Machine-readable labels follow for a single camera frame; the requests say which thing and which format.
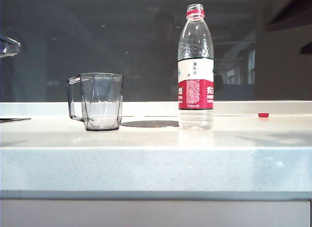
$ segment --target faucet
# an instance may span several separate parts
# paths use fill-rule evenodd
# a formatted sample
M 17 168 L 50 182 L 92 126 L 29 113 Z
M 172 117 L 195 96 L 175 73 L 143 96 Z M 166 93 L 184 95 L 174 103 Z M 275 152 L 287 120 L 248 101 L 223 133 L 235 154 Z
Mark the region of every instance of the faucet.
M 20 43 L 0 35 L 0 58 L 14 56 L 20 52 Z

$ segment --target plastic water bottle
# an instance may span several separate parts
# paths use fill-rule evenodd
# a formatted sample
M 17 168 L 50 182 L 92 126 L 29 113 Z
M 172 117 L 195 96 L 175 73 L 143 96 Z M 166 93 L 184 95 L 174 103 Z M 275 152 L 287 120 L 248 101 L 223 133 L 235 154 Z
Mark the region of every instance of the plastic water bottle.
M 187 8 L 178 48 L 179 126 L 211 129 L 214 107 L 214 48 L 203 5 Z

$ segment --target mug handle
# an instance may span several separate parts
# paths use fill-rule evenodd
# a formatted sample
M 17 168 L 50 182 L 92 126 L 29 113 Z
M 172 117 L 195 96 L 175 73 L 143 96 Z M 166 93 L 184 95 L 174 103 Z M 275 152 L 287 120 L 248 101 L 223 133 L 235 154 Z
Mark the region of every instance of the mug handle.
M 82 117 L 75 115 L 74 109 L 74 95 L 73 95 L 73 84 L 81 81 L 81 76 L 75 76 L 67 80 L 67 98 L 68 98 L 68 109 L 69 117 L 76 121 L 84 122 Z

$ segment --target red bottle label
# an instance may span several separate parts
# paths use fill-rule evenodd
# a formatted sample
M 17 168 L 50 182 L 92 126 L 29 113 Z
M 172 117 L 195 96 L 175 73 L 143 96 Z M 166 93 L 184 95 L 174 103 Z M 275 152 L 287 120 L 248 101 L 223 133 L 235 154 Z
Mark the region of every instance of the red bottle label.
M 179 109 L 213 109 L 214 83 L 208 80 L 185 80 L 179 83 Z
M 214 61 L 186 59 L 178 62 L 178 103 L 180 110 L 213 109 Z

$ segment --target red bottle cap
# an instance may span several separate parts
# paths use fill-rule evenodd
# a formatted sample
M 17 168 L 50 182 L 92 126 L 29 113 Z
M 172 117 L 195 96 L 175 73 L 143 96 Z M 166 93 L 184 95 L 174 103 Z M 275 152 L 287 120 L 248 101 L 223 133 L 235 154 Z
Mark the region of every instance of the red bottle cap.
M 269 117 L 268 113 L 258 113 L 259 117 Z

